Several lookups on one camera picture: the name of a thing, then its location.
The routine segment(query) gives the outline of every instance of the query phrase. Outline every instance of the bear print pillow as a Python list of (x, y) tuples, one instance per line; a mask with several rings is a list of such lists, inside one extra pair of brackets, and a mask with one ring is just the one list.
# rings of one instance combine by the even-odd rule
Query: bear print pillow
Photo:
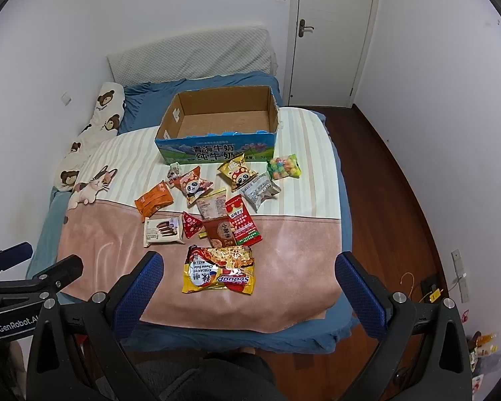
[(72, 190), (83, 164), (104, 140), (117, 136), (123, 115), (123, 86), (111, 82), (104, 83), (95, 103), (93, 117), (72, 142), (70, 152), (59, 163), (54, 178), (54, 185), (58, 190)]

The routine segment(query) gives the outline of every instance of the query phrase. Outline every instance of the wooden floor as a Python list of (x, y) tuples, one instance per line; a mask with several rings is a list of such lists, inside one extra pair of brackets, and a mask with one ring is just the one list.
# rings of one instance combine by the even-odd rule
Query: wooden floor
[[(426, 221), (410, 187), (386, 146), (356, 109), (318, 108), (338, 149), (353, 219), (353, 254), (390, 291), (420, 300), (419, 282), (441, 274), (441, 265)], [(419, 339), (412, 339), (403, 362), (408, 365)], [(330, 355), (274, 354), (260, 351), (277, 377), (278, 388), (291, 401), (338, 398), (372, 354), (376, 341), (357, 326)], [(389, 387), (386, 395), (394, 392)]]

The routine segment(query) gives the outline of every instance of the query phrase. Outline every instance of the light switch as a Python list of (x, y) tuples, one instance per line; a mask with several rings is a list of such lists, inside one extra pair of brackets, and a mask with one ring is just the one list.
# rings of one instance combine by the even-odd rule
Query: light switch
[(61, 96), (61, 101), (65, 104), (65, 106), (69, 105), (69, 102), (71, 101), (71, 97), (69, 95), (69, 92), (65, 92)]

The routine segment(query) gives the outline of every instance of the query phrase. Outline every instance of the cable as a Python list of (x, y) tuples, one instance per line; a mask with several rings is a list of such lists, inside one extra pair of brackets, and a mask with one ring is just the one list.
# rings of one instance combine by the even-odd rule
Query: cable
[(410, 276), (412, 276), (412, 286), (410, 287), (410, 293), (408, 294), (408, 298), (410, 298), (410, 296), (412, 295), (412, 291), (414, 291), (414, 275), (410, 272), (406, 272), (404, 273), (404, 275), (401, 276), (401, 281), (399, 282), (399, 285), (402, 285), (403, 284), (403, 278), (407, 275), (407, 274), (410, 274)]
[[(465, 277), (466, 277), (466, 274), (464, 273), (462, 276), (460, 276), (460, 277), (458, 278), (458, 280), (455, 282), (455, 284), (454, 284), (454, 285), (453, 285), (450, 289), (447, 289), (447, 293), (450, 293), (450, 292), (451, 292), (451, 291), (452, 291), (452, 290), (453, 290), (453, 289), (454, 289), (454, 288), (458, 285), (458, 283), (460, 282), (460, 280), (461, 280), (461, 279), (463, 279), (463, 278), (465, 278)], [(425, 297), (427, 297), (427, 296), (431, 295), (432, 293), (433, 293), (433, 291), (430, 291), (430, 292), (426, 293), (426, 294), (425, 294), (425, 295), (421, 298), (421, 300), (420, 300), (420, 301), (418, 301), (418, 302), (419, 302), (419, 303), (421, 303), (421, 302), (425, 299)]]

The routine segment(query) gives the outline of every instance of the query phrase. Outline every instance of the blue bed sheet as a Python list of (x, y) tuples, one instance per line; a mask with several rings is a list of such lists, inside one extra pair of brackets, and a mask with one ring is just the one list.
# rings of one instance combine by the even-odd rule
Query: blue bed sheet
[(282, 106), (278, 80), (273, 75), (262, 71), (217, 75), (200, 80), (140, 83), (124, 88), (124, 116), (119, 125), (118, 134), (159, 125), (165, 110), (177, 93), (226, 86), (270, 86), (277, 105)]
[[(315, 112), (321, 121), (325, 116)], [(345, 188), (341, 173), (341, 163), (333, 145), (338, 171), (340, 192), (342, 251), (352, 249), (352, 226)], [(70, 193), (52, 190), (48, 215), (43, 225), (39, 243), (28, 267), (27, 278), (52, 265), (57, 255), (61, 236), (61, 227), (67, 209)], [(76, 302), (78, 299), (60, 293), (62, 304)], [(353, 310), (344, 294), (326, 311), (322, 320), (298, 323), (276, 333), (259, 333), (249, 330), (205, 330), (172, 327), (143, 323), (137, 325), (132, 335), (121, 343), (133, 351), (156, 351), (175, 349), (202, 349), (207, 351), (225, 351), (238, 347), (256, 347), (274, 352), (304, 354), (326, 354), (335, 349), (336, 343), (350, 336), (351, 329), (358, 324), (352, 316)]]

